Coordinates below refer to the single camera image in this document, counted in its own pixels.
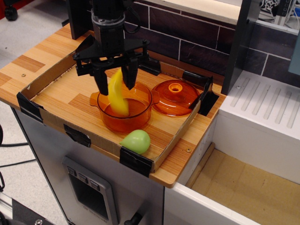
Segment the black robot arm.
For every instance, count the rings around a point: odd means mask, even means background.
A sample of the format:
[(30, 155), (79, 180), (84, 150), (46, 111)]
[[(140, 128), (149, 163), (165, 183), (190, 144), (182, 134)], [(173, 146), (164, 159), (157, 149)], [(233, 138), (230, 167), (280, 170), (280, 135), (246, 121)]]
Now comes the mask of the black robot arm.
[(94, 35), (89, 35), (76, 49), (78, 75), (94, 77), (102, 95), (107, 96), (106, 70), (121, 68), (123, 82), (131, 90), (135, 86), (138, 67), (149, 59), (146, 39), (126, 39), (125, 11), (132, 9), (131, 0), (93, 0), (91, 21)]

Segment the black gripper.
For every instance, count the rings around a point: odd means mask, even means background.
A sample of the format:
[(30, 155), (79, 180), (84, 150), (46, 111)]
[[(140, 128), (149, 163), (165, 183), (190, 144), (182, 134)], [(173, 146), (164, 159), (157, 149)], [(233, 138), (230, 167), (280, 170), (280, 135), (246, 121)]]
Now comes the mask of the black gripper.
[(125, 39), (125, 15), (106, 19), (91, 15), (94, 36), (88, 36), (76, 49), (73, 59), (79, 76), (93, 74), (102, 95), (108, 95), (105, 71), (121, 67), (123, 82), (135, 86), (138, 65), (149, 59), (146, 39)]

